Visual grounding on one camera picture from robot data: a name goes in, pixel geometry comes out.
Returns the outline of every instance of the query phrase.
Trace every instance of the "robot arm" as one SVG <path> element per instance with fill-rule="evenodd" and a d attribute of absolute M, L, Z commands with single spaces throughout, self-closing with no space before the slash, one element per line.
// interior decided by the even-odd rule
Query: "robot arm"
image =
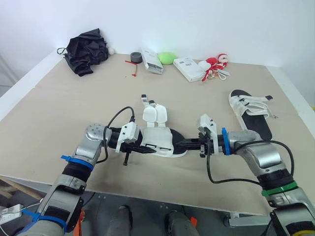
<path fill-rule="evenodd" d="M 263 189 L 262 195 L 275 208 L 271 212 L 271 219 L 277 234 L 282 236 L 296 232 L 315 232 L 314 206 L 298 187 L 271 143 L 241 147 L 245 143 L 261 140 L 260 136 L 250 130 L 217 135 L 216 125 L 207 115 L 200 118 L 197 127 L 200 131 L 199 138 L 184 139 L 174 146 L 174 150 L 185 152 L 198 149 L 201 157 L 218 154 L 219 151 L 242 156 L 257 177 Z M 124 165 L 127 165 L 132 151 L 155 152 L 149 147 L 141 146 L 141 139 L 141 132 L 133 122 L 122 128 L 90 125 L 74 154 L 62 156 L 68 164 L 42 200 L 37 213 L 33 214 L 33 223 L 25 227 L 19 235 L 61 236 L 65 232 L 71 232 L 83 205 L 81 195 L 100 156 L 101 148 L 105 146 L 126 152 Z"/>
<path fill-rule="evenodd" d="M 294 181 L 273 144 L 262 142 L 244 145 L 261 141 L 259 134 L 251 130 L 217 135 L 216 125 L 207 115 L 201 117 L 197 126 L 199 138 L 183 140 L 178 143 L 179 147 L 186 150 L 200 149 L 201 157 L 217 154 L 218 149 L 224 154 L 240 155 L 257 177 L 262 196 L 275 208 L 270 216 L 277 235 L 315 234 L 314 205 Z"/>
<path fill-rule="evenodd" d="M 82 142 L 72 156 L 62 156 L 68 164 L 41 201 L 33 223 L 26 226 L 20 236 L 61 236 L 71 232 L 79 218 L 86 182 L 101 153 L 108 144 L 112 131 L 100 124 L 90 125 Z"/>
<path fill-rule="evenodd" d="M 250 130 L 229 132 L 232 153 L 248 142 L 261 140 Z M 269 206 L 275 208 L 271 219 L 277 235 L 293 235 L 297 232 L 315 233 L 315 208 L 305 192 L 288 172 L 277 149 L 271 143 L 244 146 L 235 154 L 240 155 L 257 177 L 262 195 Z"/>

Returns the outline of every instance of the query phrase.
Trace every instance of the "white slipper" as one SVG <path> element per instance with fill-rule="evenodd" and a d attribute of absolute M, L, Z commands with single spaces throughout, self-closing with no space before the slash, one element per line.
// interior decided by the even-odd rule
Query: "white slipper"
<path fill-rule="evenodd" d="M 253 97 L 243 90 L 234 90 L 229 95 L 230 106 L 243 130 L 254 130 L 263 140 L 271 140 L 272 134 L 266 119 L 273 115 L 265 102 L 273 99 L 272 96 Z"/>

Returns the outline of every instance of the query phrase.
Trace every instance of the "white ball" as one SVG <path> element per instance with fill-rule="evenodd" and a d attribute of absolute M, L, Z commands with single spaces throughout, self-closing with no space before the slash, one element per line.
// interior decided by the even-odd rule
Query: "white ball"
<path fill-rule="evenodd" d="M 115 49 L 113 49 L 113 48 L 108 48 L 108 54 L 109 54 L 109 55 L 115 54 Z"/>
<path fill-rule="evenodd" d="M 204 70 L 206 71 L 207 69 L 209 69 L 211 67 L 211 64 L 206 62 L 205 60 L 202 60 L 198 63 L 198 65 Z"/>

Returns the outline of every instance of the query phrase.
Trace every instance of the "black umbrella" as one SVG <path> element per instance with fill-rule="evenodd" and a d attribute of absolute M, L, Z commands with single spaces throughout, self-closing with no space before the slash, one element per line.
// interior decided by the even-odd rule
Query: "black umbrella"
<path fill-rule="evenodd" d="M 64 58 L 71 70 L 79 76 L 91 74 L 91 65 L 98 65 L 108 58 L 108 49 L 99 29 L 80 34 L 70 39 Z"/>

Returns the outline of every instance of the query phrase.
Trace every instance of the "beige tabletop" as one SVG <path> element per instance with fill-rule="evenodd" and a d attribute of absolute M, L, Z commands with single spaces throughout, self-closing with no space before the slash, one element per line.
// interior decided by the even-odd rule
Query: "beige tabletop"
<path fill-rule="evenodd" d="M 273 139 L 287 144 L 295 157 L 295 180 L 315 202 L 315 141 L 295 109 L 266 67 L 229 63 L 231 76 L 226 81 L 189 83 L 173 66 L 164 67 L 163 75 L 152 74 L 144 65 L 126 63 L 128 55 L 113 55 L 93 74 L 79 77 L 62 60 L 0 122 L 0 175 L 30 181 L 52 183 L 66 163 L 61 155 L 72 155 L 83 138 L 85 128 L 94 122 L 107 124 L 122 107 L 135 109 L 140 126 L 143 105 L 141 94 L 164 105 L 167 126 L 185 138 L 196 138 L 196 121 L 207 114 L 217 123 L 218 131 L 240 130 L 228 103 L 234 89 L 254 96 L 272 95 L 271 110 L 279 116 L 269 118 Z M 113 126 L 128 122 L 129 111 Z M 279 151 L 290 168 L 287 153 Z M 166 158 L 132 153 L 128 166 L 124 154 L 109 150 L 109 159 L 98 164 L 88 180 L 88 189 L 149 200 L 207 207 L 228 211 L 267 214 L 270 210 L 259 186 L 245 182 L 212 184 L 208 180 L 206 160 L 198 151 L 184 157 Z M 255 179 L 240 156 L 212 157 L 214 179 L 243 177 Z"/>

